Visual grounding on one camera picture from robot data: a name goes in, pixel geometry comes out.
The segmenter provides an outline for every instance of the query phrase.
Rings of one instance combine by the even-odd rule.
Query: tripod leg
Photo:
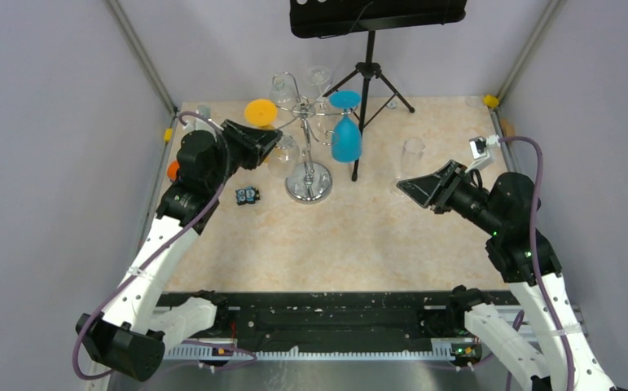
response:
[[[324,98],[327,98],[328,95],[336,92],[337,90],[340,89],[340,87],[342,87],[346,82],[349,81],[349,79],[351,79],[352,77],[357,76],[357,73],[359,73],[359,71],[357,69],[354,69],[352,71],[352,73],[350,73],[349,75],[347,75],[346,78],[342,79],[339,83],[337,83],[333,88],[331,88],[330,90],[328,90],[328,92],[326,92],[325,94],[323,94]]]
[[[400,94],[400,91],[398,91],[395,86],[393,84],[390,83],[390,81],[388,81],[387,78],[385,78],[385,76],[383,74],[379,75],[380,79],[383,81],[383,83],[385,83],[385,85],[388,86],[388,88],[395,93],[395,95],[397,95],[398,98],[400,98],[400,100],[405,104],[405,106],[407,106],[407,110],[409,110],[410,112],[415,112],[415,108],[412,107],[412,105],[407,102],[407,100],[402,96],[402,94]]]
[[[364,135],[364,120],[367,116],[367,101],[369,100],[369,81],[371,79],[364,78],[362,86],[362,112],[359,114],[359,133]],[[359,159],[354,161],[354,169],[352,170],[352,182],[357,181],[359,171]]]

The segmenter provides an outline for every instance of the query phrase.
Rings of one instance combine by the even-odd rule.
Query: tripod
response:
[[[334,87],[328,90],[328,92],[326,92],[326,94],[324,95],[327,97],[328,95],[338,91],[340,87],[342,87],[346,82],[348,82],[353,77],[357,76],[358,73],[360,73],[362,77],[364,77],[364,84],[362,85],[362,110],[360,111],[358,116],[357,116],[357,113],[354,113],[354,115],[359,120],[359,131],[362,134],[364,133],[364,128],[366,128],[367,125],[369,125],[369,123],[373,121],[374,118],[376,118],[376,116],[381,112],[381,110],[383,110],[386,107],[386,105],[390,103],[390,101],[393,100],[393,98],[395,98],[396,96],[405,104],[405,106],[407,106],[407,110],[409,110],[410,112],[415,112],[415,108],[413,108],[410,105],[410,103],[407,102],[407,100],[402,96],[402,94],[400,94],[400,91],[398,91],[397,88],[395,88],[395,86],[393,86],[393,84],[388,80],[388,78],[386,78],[383,75],[383,71],[381,71],[380,69],[380,64],[373,62],[375,40],[376,40],[376,31],[370,31],[369,37],[367,39],[366,61],[364,61],[363,63],[357,63],[357,65],[354,66],[354,70],[352,71],[352,73],[347,75],[346,78],[342,79]],[[367,102],[369,99],[369,81],[371,81],[372,77],[382,80],[383,83],[385,83],[385,85],[387,85],[388,88],[393,92],[393,95],[391,95],[390,98],[383,104],[383,106],[381,106],[380,109],[373,116],[371,116],[369,121],[365,121],[367,117]],[[359,171],[359,159],[357,159],[354,162],[354,169],[352,171],[352,182],[357,181],[358,171]]]

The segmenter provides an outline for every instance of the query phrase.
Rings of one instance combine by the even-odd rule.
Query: gray floor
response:
[[[177,363],[165,362],[159,371]],[[428,369],[426,362],[257,362],[215,375],[198,367],[182,367],[150,380],[146,388],[124,376],[113,376],[108,391],[503,391],[505,381],[505,368],[497,360],[474,372],[460,373]],[[520,391],[519,385],[513,382],[512,390]]]

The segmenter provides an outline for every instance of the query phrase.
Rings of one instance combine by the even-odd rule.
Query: table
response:
[[[409,137],[421,138],[427,146],[420,163],[426,174],[449,159],[469,165],[468,140],[494,133],[487,109],[468,106],[464,97],[408,100],[416,113],[402,107],[386,109],[364,130],[363,167],[357,182],[349,179],[351,165],[334,161],[330,147],[314,142],[314,161],[327,166],[333,177],[332,193],[319,204],[290,199],[284,180],[270,175],[266,165],[237,172],[226,184],[220,207],[165,289],[395,292],[450,290],[459,284],[506,289],[486,256],[485,232],[457,213],[437,216],[390,192],[399,174],[402,143]],[[384,101],[370,99],[370,112]],[[227,118],[246,123],[247,103],[184,103],[182,110],[208,104],[217,123]],[[304,145],[298,122],[283,131]],[[169,162],[184,134],[178,125]],[[500,152],[496,155],[482,173],[488,188],[506,170]],[[165,178],[161,191],[168,186]],[[235,190],[247,186],[260,189],[261,201],[238,206]]]

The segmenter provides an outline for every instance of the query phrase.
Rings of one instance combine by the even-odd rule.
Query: wall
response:
[[[178,102],[261,98],[274,72],[301,75],[311,65],[328,66],[339,81],[364,60],[365,33],[295,37],[288,0],[121,3]],[[546,4],[470,0],[457,24],[380,31],[375,60],[408,96],[495,94]],[[361,86],[358,77],[350,88]],[[381,81],[371,93],[390,95]]]
[[[503,113],[542,145],[542,231],[595,354],[628,388],[628,2],[566,2]],[[534,174],[531,148],[516,152]]]
[[[135,254],[168,123],[103,2],[0,0],[0,389],[81,389],[74,324]]]

